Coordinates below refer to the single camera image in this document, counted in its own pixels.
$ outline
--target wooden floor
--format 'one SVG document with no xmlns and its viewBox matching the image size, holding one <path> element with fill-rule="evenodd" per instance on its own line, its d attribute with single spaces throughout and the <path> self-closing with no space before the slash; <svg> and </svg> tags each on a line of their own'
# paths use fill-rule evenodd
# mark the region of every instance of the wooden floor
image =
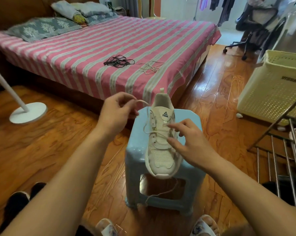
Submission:
<svg viewBox="0 0 296 236">
<path fill-rule="evenodd" d="M 242 61 L 241 51 L 236 48 L 226 55 L 222 49 L 220 45 L 211 48 L 206 64 L 189 85 L 180 107 L 200 116 L 205 136 L 222 157 L 257 179 L 256 156 L 247 153 L 246 148 L 266 127 L 236 118 L 239 94 L 254 66 L 250 59 Z M 48 113 L 37 122 L 13 125 L 8 118 L 17 105 L 7 92 L 0 92 L 0 223 L 10 194 L 29 191 L 38 181 L 48 182 L 98 119 L 97 115 L 53 95 L 22 86 L 14 89 L 26 103 L 46 103 Z M 199 190 L 191 217 L 152 207 L 129 209 L 124 203 L 124 151 L 129 135 L 124 130 L 108 147 L 84 214 L 91 223 L 110 218 L 120 235 L 189 235 L 202 214 L 211 215 L 221 231 L 245 222 L 237 207 L 209 176 Z M 261 159 L 260 168 L 260 181 L 268 181 L 266 158 Z M 143 177 L 143 187 L 150 180 Z"/>
</svg>

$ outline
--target wooden headboard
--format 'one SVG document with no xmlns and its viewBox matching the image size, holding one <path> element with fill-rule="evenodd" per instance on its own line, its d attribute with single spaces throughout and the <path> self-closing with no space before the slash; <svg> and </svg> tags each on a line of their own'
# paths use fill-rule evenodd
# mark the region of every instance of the wooden headboard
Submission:
<svg viewBox="0 0 296 236">
<path fill-rule="evenodd" d="M 59 0 L 0 0 L 0 30 L 23 23 L 34 17 L 53 16 L 50 5 Z M 66 0 L 73 2 L 99 2 L 99 0 Z"/>
</svg>

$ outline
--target caster wheel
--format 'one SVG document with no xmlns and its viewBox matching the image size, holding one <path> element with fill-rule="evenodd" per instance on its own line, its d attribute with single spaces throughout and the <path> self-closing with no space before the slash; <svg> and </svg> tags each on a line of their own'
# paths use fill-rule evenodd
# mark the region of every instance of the caster wheel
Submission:
<svg viewBox="0 0 296 236">
<path fill-rule="evenodd" d="M 277 126 L 278 131 L 286 131 L 286 127 L 283 126 Z"/>
<path fill-rule="evenodd" d="M 236 114 L 237 118 L 243 118 L 243 115 L 241 113 Z"/>
</svg>

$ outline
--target stool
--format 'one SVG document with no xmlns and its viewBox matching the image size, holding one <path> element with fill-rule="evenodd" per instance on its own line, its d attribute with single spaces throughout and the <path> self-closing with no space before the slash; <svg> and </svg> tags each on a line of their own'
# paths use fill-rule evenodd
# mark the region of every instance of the stool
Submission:
<svg viewBox="0 0 296 236">
<path fill-rule="evenodd" d="M 143 128 L 147 121 L 147 109 L 145 107 L 139 111 L 139 116 L 135 119 L 132 132 L 125 154 L 125 175 L 126 175 L 126 205 L 130 208 L 137 208 L 137 204 L 145 204 L 147 196 L 139 192 L 140 176 L 149 173 L 145 165 L 145 152 L 148 146 L 149 135 L 144 133 Z M 175 109 L 176 122 L 186 118 L 191 119 L 200 129 L 201 120 L 198 115 L 190 110 Z M 185 137 L 179 137 L 179 142 L 185 144 Z M 185 190 L 181 199 L 171 200 L 152 196 L 147 204 L 149 206 L 178 210 L 184 216 L 193 213 L 193 202 L 198 187 L 202 184 L 206 173 L 195 168 L 183 160 L 175 178 L 186 181 Z"/>
</svg>

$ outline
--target yellow chair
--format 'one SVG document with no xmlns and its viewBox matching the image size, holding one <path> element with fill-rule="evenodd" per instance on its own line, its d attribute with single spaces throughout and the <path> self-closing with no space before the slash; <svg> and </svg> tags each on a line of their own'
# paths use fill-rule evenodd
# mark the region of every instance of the yellow chair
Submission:
<svg viewBox="0 0 296 236">
<path fill-rule="evenodd" d="M 142 16 L 142 3 L 141 0 L 138 0 L 138 17 L 143 18 Z M 154 19 L 154 20 L 164 20 L 164 17 L 158 17 L 155 15 L 155 0 L 151 0 L 151 10 L 150 10 L 150 17 L 147 19 Z"/>
</svg>

